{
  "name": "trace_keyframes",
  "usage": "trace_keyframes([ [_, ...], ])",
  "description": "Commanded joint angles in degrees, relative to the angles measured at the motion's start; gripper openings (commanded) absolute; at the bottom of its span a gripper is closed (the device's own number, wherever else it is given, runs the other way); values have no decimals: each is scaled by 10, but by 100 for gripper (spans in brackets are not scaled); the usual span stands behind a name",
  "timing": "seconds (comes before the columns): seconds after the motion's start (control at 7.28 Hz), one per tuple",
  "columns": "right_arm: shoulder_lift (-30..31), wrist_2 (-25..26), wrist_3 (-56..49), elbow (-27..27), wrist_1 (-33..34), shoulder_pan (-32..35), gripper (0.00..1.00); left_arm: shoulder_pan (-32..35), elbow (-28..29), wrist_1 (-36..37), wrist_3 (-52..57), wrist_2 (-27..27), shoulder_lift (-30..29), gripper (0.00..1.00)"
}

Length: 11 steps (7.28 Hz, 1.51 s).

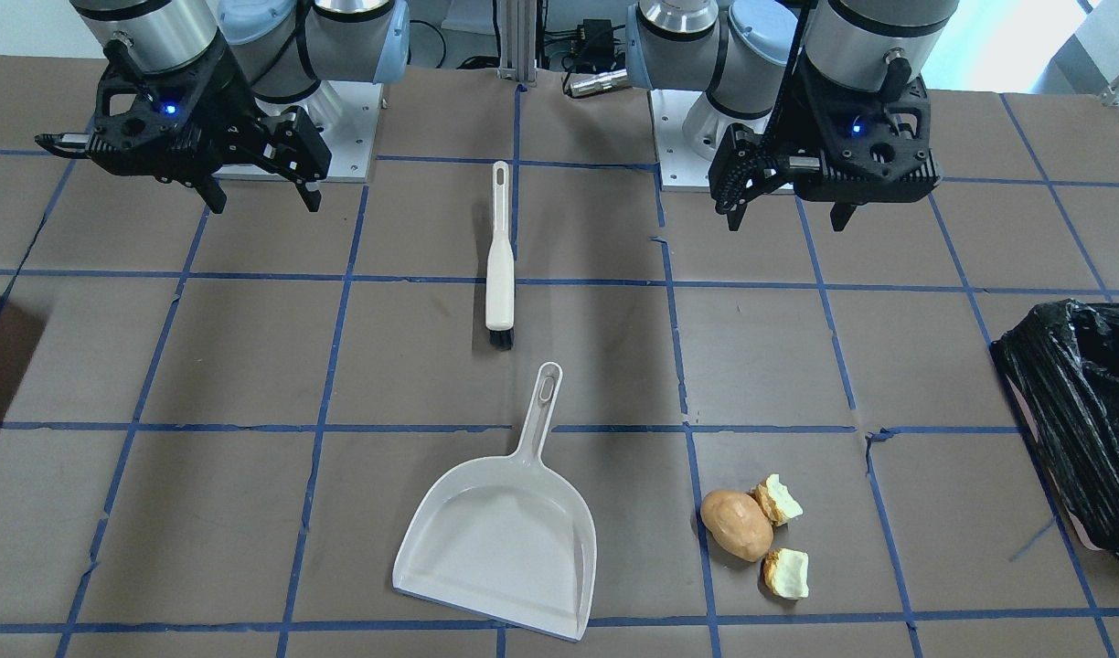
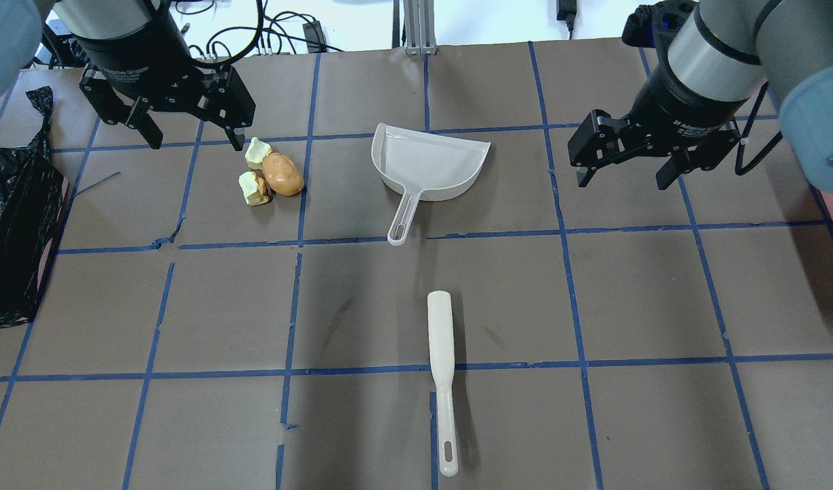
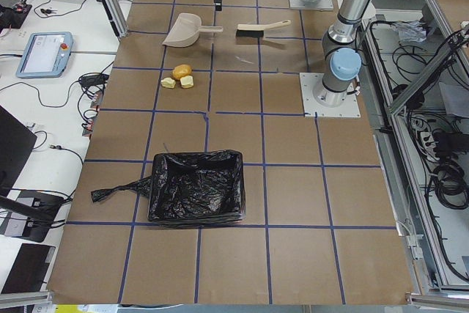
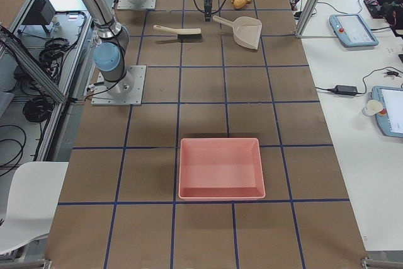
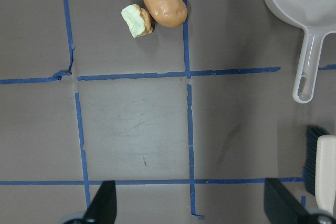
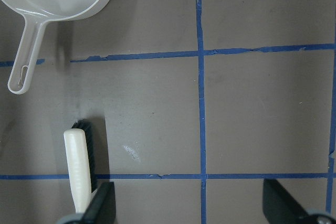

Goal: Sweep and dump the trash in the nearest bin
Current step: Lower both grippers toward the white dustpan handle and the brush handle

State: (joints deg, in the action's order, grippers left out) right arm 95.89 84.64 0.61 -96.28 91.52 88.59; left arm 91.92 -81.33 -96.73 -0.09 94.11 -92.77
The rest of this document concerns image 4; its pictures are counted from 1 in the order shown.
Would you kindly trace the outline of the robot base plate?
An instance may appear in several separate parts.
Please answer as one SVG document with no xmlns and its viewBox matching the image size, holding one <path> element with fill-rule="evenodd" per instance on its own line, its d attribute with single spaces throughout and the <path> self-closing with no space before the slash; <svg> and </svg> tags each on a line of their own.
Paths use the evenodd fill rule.
<svg viewBox="0 0 403 269">
<path fill-rule="evenodd" d="M 105 82 L 102 74 L 98 73 L 98 81 L 103 85 L 96 86 L 95 96 L 91 104 L 94 106 L 125 106 L 141 105 L 144 90 L 146 66 L 129 66 L 126 76 L 113 88 L 113 83 Z"/>
<path fill-rule="evenodd" d="M 152 11 L 155 6 L 156 0 L 118 0 L 116 8 L 120 11 Z"/>
</svg>

